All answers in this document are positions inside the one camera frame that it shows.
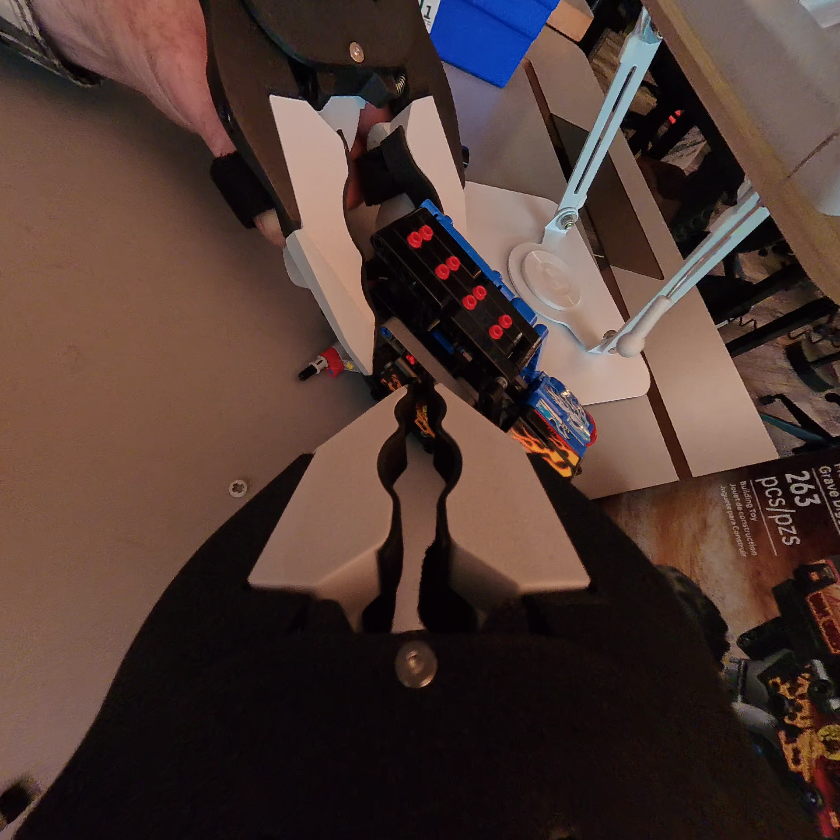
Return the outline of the person's left forearm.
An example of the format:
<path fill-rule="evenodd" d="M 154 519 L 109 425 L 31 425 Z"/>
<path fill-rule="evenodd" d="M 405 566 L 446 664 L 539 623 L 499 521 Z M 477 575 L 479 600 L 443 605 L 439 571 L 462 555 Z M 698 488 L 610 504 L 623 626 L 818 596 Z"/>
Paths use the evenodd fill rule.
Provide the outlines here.
<path fill-rule="evenodd" d="M 101 77 L 65 59 L 42 32 L 29 1 L 1 1 L 2 47 L 54 75 L 83 88 L 100 84 Z"/>

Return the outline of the toy truck set box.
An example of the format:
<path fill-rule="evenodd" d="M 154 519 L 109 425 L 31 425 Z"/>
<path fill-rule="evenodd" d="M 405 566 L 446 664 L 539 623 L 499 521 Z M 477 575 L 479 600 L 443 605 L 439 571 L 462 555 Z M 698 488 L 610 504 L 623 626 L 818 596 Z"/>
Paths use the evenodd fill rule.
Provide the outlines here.
<path fill-rule="evenodd" d="M 668 568 L 754 748 L 838 838 L 838 447 L 601 504 Z"/>

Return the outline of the brick-built toy truck model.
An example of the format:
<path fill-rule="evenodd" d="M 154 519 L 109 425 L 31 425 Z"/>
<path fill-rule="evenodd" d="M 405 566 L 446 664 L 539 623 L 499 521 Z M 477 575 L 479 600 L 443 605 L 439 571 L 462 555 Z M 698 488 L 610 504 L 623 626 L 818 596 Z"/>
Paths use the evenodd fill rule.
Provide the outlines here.
<path fill-rule="evenodd" d="M 562 477 L 576 477 L 588 449 L 585 408 L 539 370 L 549 331 L 536 312 L 430 201 L 374 232 L 371 246 L 362 289 L 375 320 L 372 375 L 335 335 L 298 379 L 359 373 L 377 402 L 404 386 L 445 385 Z"/>

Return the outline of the person's left hand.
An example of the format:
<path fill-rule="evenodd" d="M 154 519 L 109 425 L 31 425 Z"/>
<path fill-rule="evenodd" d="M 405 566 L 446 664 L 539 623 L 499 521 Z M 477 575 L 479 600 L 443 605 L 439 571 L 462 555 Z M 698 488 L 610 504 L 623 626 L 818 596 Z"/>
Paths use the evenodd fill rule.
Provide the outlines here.
<path fill-rule="evenodd" d="M 37 1 L 33 9 L 62 59 L 144 95 L 214 157 L 235 152 L 208 89 L 199 2 Z"/>

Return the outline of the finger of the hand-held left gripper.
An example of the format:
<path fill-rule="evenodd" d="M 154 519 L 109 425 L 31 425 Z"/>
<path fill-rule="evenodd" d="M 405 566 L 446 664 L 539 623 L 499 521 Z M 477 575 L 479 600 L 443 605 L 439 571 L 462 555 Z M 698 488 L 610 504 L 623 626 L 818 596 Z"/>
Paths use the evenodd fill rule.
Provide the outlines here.
<path fill-rule="evenodd" d="M 375 315 L 364 296 L 364 258 L 345 217 L 349 148 L 363 101 L 331 98 L 318 111 L 305 100 L 269 97 L 300 223 L 286 236 L 292 281 L 307 287 L 356 368 L 373 373 Z"/>
<path fill-rule="evenodd" d="M 378 207 L 378 231 L 430 201 L 466 231 L 461 146 L 456 154 L 431 96 L 414 100 L 391 122 L 374 125 L 364 153 L 364 202 Z"/>

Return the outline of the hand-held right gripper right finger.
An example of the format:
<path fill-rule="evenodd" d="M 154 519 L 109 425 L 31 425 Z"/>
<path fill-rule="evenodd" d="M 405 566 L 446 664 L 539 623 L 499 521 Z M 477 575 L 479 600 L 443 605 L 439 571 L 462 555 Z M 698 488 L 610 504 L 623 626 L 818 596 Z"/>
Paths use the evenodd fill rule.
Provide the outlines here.
<path fill-rule="evenodd" d="M 429 625 L 477 627 L 525 595 L 591 579 L 526 450 L 446 386 L 429 390 L 434 467 L 444 480 L 429 548 Z"/>

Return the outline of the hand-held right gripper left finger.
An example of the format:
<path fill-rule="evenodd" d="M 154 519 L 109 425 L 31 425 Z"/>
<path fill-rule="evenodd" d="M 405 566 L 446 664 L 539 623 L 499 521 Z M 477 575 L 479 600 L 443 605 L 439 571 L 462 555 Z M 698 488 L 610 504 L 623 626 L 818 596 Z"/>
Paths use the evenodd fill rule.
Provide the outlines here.
<path fill-rule="evenodd" d="M 338 603 L 353 630 L 391 629 L 403 570 L 395 483 L 407 466 L 404 386 L 319 446 L 248 583 Z"/>

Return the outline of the blue storage bin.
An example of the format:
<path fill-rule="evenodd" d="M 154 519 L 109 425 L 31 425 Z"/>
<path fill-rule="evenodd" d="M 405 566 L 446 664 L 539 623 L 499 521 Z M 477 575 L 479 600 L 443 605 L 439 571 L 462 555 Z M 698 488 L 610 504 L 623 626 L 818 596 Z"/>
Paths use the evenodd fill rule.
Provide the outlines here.
<path fill-rule="evenodd" d="M 504 88 L 558 1 L 420 1 L 442 61 Z"/>

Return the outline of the white book stand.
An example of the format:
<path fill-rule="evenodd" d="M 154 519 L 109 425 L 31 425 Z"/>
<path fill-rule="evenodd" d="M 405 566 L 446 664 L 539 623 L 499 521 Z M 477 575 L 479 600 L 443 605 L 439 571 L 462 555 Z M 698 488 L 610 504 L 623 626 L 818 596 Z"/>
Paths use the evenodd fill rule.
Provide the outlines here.
<path fill-rule="evenodd" d="M 649 334 L 766 217 L 806 272 L 838 290 L 838 2 L 646 2 L 558 206 L 468 182 L 468 239 L 547 325 L 538 368 L 584 405 L 644 395 Z M 607 143 L 660 42 L 747 181 L 706 241 L 624 318 L 578 228 Z"/>

